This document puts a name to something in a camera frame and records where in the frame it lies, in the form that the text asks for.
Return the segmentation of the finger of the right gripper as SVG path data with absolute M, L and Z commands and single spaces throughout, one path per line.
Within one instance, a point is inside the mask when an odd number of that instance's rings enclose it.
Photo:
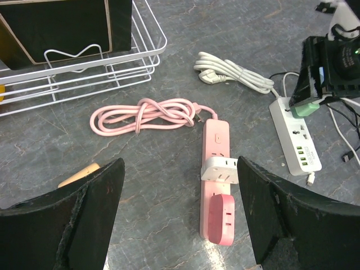
M 319 68 L 323 67 L 321 49 L 325 37 L 310 36 L 302 42 L 301 67 L 296 87 L 291 95 L 289 106 L 299 107 L 309 103 L 324 105 Z

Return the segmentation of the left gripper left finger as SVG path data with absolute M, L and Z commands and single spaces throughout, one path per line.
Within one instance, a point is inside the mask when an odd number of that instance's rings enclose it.
M 125 177 L 122 158 L 1 210 L 1 269 L 103 269 Z

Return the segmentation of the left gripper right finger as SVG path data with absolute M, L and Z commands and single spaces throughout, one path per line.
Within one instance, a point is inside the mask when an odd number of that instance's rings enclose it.
M 359 207 L 319 195 L 240 156 L 238 181 L 263 269 L 359 269 Z

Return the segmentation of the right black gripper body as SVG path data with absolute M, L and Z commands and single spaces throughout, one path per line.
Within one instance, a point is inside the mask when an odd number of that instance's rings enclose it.
M 359 97 L 359 38 L 310 37 L 309 97 Z

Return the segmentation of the green plug adapter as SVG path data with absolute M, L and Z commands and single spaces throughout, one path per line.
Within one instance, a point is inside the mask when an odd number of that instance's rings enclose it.
M 303 119 L 310 116 L 320 108 L 318 103 L 308 103 L 298 107 L 291 107 L 290 111 L 295 119 Z

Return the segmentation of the white power strip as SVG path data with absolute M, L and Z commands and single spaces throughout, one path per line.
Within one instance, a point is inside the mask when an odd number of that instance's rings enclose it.
M 322 164 L 304 119 L 293 117 L 289 98 L 279 97 L 269 106 L 289 172 L 303 176 L 318 172 Z

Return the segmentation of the pink power strip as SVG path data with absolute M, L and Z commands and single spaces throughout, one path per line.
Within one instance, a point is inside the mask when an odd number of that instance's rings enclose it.
M 230 158 L 230 125 L 208 119 L 203 129 L 200 191 L 200 236 L 213 244 L 230 246 L 235 235 L 237 183 L 235 159 Z

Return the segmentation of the pink square plug adapter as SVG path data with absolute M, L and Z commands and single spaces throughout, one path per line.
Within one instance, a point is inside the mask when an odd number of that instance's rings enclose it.
M 217 245 L 230 246 L 235 233 L 235 200 L 232 195 L 218 194 L 210 199 L 208 239 Z

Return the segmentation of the white square plug adapter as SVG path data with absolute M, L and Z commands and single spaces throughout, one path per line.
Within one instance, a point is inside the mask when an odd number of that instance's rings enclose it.
M 201 168 L 201 180 L 238 184 L 237 159 L 212 156 L 208 158 Z

